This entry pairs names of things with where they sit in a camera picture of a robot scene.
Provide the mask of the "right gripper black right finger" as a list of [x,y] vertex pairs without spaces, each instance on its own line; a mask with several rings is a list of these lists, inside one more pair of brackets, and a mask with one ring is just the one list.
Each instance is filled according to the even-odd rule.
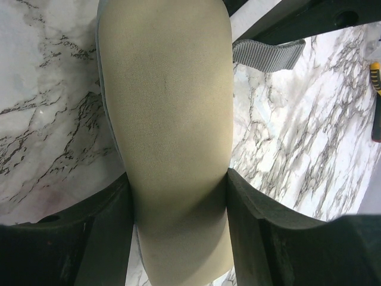
[[238,285],[379,285],[380,216],[330,222],[298,213],[226,174]]

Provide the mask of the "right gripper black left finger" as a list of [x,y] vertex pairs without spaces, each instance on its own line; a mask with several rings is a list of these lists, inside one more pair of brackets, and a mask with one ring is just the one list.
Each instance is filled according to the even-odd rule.
[[125,174],[37,223],[1,226],[1,285],[124,285],[133,232]]

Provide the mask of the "beige zippered umbrella case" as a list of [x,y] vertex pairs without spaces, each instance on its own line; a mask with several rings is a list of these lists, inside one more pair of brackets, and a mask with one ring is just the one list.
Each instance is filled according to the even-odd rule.
[[234,42],[223,1],[100,1],[96,20],[102,100],[148,279],[206,285],[233,266],[233,63],[292,69],[305,41]]

